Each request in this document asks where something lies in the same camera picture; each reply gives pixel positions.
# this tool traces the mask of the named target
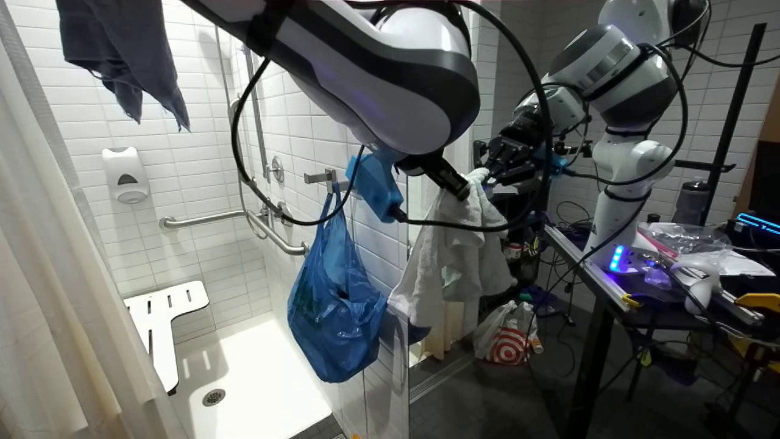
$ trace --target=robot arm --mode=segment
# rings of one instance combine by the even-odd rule
[[[186,0],[286,69],[356,140],[463,198],[445,159],[480,109],[465,28],[451,3],[395,7],[378,28],[345,0]]]
[[[553,135],[567,137],[589,120],[593,108],[608,124],[596,144],[596,163],[604,185],[596,208],[596,231],[589,253],[611,268],[612,253],[631,245],[637,228],[629,225],[648,198],[653,183],[671,168],[658,170],[674,154],[651,141],[651,128],[678,95],[678,81],[648,44],[689,44],[698,37],[704,12],[701,0],[608,0],[600,28],[581,33],[552,64],[543,78],[543,100],[552,108]],[[539,95],[525,98],[515,120],[494,144],[525,144],[539,150]]]

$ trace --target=wires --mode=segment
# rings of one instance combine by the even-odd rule
[[[653,54],[658,54],[663,58],[663,64],[668,67],[676,85],[678,85],[678,95],[681,95],[681,109],[684,109],[684,120],[681,120],[681,137],[674,147],[674,154],[668,159],[663,159],[653,170],[648,170],[647,176],[639,176],[639,178],[629,178],[629,180],[608,180],[603,176],[589,176],[589,173],[576,173],[576,170],[567,170],[567,176],[574,176],[574,178],[585,178],[585,180],[598,180],[598,183],[604,183],[604,185],[637,185],[637,183],[643,183],[648,178],[653,178],[656,173],[665,170],[665,165],[671,165],[676,162],[676,156],[681,154],[684,144],[685,144],[685,137],[689,137],[689,124],[690,124],[690,108],[689,108],[689,94],[685,94],[685,83],[681,78],[681,70],[676,69],[676,64],[668,58],[668,54],[663,54],[660,48],[656,47],[648,47]]]
[[[559,223],[564,223],[564,225],[576,225],[576,223],[567,223],[567,220],[564,220],[567,215],[561,215],[561,208],[567,208],[567,204],[585,212],[585,220],[589,220],[589,223],[593,220],[593,215],[590,215],[590,211],[589,211],[585,204],[581,204],[581,203],[576,203],[576,200],[564,200],[564,203],[557,204],[557,218],[559,218]]]
[[[702,54],[701,48],[695,48],[695,47],[685,47],[685,52],[690,52],[690,54],[695,54],[695,57],[701,57],[701,58],[704,58],[707,64],[713,64],[713,67],[723,67],[723,69],[745,69],[747,64],[730,64],[730,62],[720,62],[720,58],[713,58],[709,54]],[[775,57],[768,57],[768,58],[758,58],[757,64],[752,64],[752,67],[765,67],[765,64],[775,64],[775,62],[780,62],[780,54],[775,54]]]
[[[634,211],[634,215],[631,215],[620,230],[615,230],[603,245],[598,245],[598,246],[593,246],[589,253],[584,253],[578,264],[570,264],[570,267],[564,270],[564,276],[561,276],[550,291],[557,291],[557,287],[567,281],[567,276],[576,270],[576,267],[584,267],[590,256],[596,256],[600,250],[611,246],[620,235],[625,235],[625,231],[637,223],[637,218],[642,215],[642,211],[643,211],[643,204],[648,203],[648,198],[651,198],[651,192],[643,196],[643,200],[639,203],[639,208]]]
[[[707,39],[707,35],[709,35],[709,28],[713,28],[713,0],[707,3],[707,23],[704,23],[704,28],[702,28],[702,35],[701,35],[701,39],[698,39],[698,48],[702,48],[702,44],[704,44],[704,39]],[[689,78],[689,74],[693,70],[693,62],[695,62],[695,54],[689,54],[689,64],[685,64],[685,69],[684,69],[684,81]]]
[[[735,339],[741,339],[741,342],[749,342],[749,345],[758,345],[758,347],[765,347],[765,350],[780,350],[780,342],[765,342],[765,339],[757,339],[757,337],[749,337],[745,335],[741,329],[726,324],[726,323],[715,323],[718,329],[723,329],[725,335],[735,337]]]
[[[707,0],[707,7],[701,12],[698,20],[689,23],[689,28],[684,28],[684,29],[676,33],[674,37],[660,39],[658,47],[671,47],[671,44],[676,44],[678,37],[684,37],[685,33],[693,33],[693,28],[698,28],[701,23],[704,23],[704,28],[709,28],[709,20],[713,20],[713,0]]]
[[[612,375],[608,384],[600,385],[598,393],[611,390],[611,389],[625,375],[625,372],[628,372],[631,363],[637,363],[643,353],[647,353],[647,350],[639,350],[637,353],[631,353],[631,359],[629,359],[628,363],[621,363],[621,365],[615,372],[615,375]]]
[[[550,103],[543,100],[546,90],[543,90],[543,83],[542,83],[542,76],[529,57],[529,52],[522,47],[522,41],[513,35],[513,29],[508,29],[508,24],[502,24],[490,11],[485,11],[483,4],[479,3],[470,3],[470,0],[455,0],[456,4],[461,7],[469,7],[473,11],[476,15],[480,15],[485,23],[490,23],[509,44],[513,48],[518,52],[519,62],[525,64],[529,78],[533,78],[533,85],[534,85],[534,94],[539,95],[539,112],[542,112],[542,120],[543,120],[543,131],[546,131],[546,165],[543,165],[543,180],[542,180],[542,189],[550,189],[550,180],[552,180],[552,162],[553,162],[553,120],[552,120],[552,108]],[[362,3],[362,7],[381,7],[386,3]],[[508,225],[502,228],[470,228],[470,225],[456,225],[456,223],[436,223],[436,220],[409,220],[406,212],[398,215],[401,223],[408,223],[408,225],[419,225],[419,228],[450,228],[450,230],[465,230],[465,231],[504,231],[504,230],[515,230],[515,228],[522,228],[528,225],[528,218],[534,212],[539,198],[542,198],[543,191],[537,191],[534,200],[528,203],[528,208]]]
[[[219,28],[217,28],[217,24],[216,24],[216,44],[217,44],[217,57],[219,57],[219,76],[222,76],[222,90],[225,90],[225,109],[228,109],[228,117],[230,117],[230,85],[228,85],[225,52],[222,52]],[[266,239],[268,235],[258,231],[256,225],[249,220],[252,212],[249,212],[247,200],[244,200],[244,183],[242,183],[242,178],[238,180],[238,185],[239,185],[239,203],[242,203],[242,212],[244,212],[247,228],[249,228],[258,239]]]
[[[567,162],[561,168],[576,165],[581,162],[581,156],[584,156],[584,150],[570,162]]]
[[[244,112],[244,108],[247,108],[247,100],[249,100],[252,90],[253,90],[256,83],[264,78],[264,74],[266,74],[268,67],[270,67],[270,58],[264,58],[264,64],[262,64],[258,70],[252,76],[252,81],[247,83],[242,98],[239,98],[238,104],[234,104],[234,117],[233,117],[233,130],[230,130],[234,163],[238,163],[238,170],[239,170],[242,183],[249,185],[252,192],[253,192],[256,198],[262,198],[274,215],[278,215],[278,218],[284,218],[286,223],[294,223],[294,225],[297,225],[297,228],[317,228],[317,225],[330,223],[331,218],[338,218],[338,215],[345,211],[345,204],[346,204],[346,200],[350,200],[350,196],[352,196],[352,191],[355,191],[355,183],[356,183],[356,176],[359,176],[359,168],[362,168],[362,159],[363,159],[367,144],[363,144],[362,152],[359,152],[356,170],[355,170],[355,176],[352,176],[352,180],[350,180],[350,189],[346,189],[345,198],[339,200],[339,204],[338,204],[330,215],[324,215],[324,218],[320,218],[320,220],[297,220],[297,218],[288,215],[286,211],[275,208],[274,200],[270,200],[270,198],[256,185],[256,180],[249,176],[249,170],[247,170],[247,165],[244,165],[244,154],[242,154],[242,112]]]
[[[552,273],[557,270],[557,276],[559,276],[559,256],[553,256],[553,261],[543,261],[543,259],[539,256],[539,261],[552,267],[552,268],[550,268],[550,276],[546,276],[546,286],[550,286],[550,284],[552,284]],[[542,373],[552,373],[552,375],[557,375],[559,380],[574,378],[574,375],[578,373],[578,345],[581,345],[581,339],[578,339],[578,335],[570,335],[574,328],[569,328],[569,323],[557,320],[557,323],[561,323],[559,329],[552,328],[550,323],[552,323],[550,318],[539,318],[539,337],[542,337],[542,339],[553,339],[553,345],[543,342],[543,351],[552,353],[552,351],[564,350],[567,356],[569,356],[569,362],[567,362],[567,365],[564,365],[564,362],[557,362],[557,363],[552,363],[552,365],[543,365]]]

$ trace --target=white plastic bag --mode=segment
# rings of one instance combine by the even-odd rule
[[[508,220],[490,204],[480,180],[485,168],[476,168],[469,200],[440,192],[430,220],[473,228],[495,228]],[[518,281],[509,273],[501,235],[425,228],[416,242],[403,281],[394,287],[390,303],[409,318],[416,328],[433,328],[442,300],[473,303],[483,295],[501,295]]]
[[[534,304],[508,303],[487,314],[473,331],[476,359],[498,365],[522,365],[534,353],[539,356],[542,339],[537,335]]]

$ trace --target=white shower curtain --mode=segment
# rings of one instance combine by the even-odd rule
[[[184,437],[57,154],[0,3],[0,437]]]

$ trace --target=shower floor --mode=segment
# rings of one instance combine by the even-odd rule
[[[331,414],[275,320],[178,347],[178,372],[173,406],[194,439],[288,439]]]

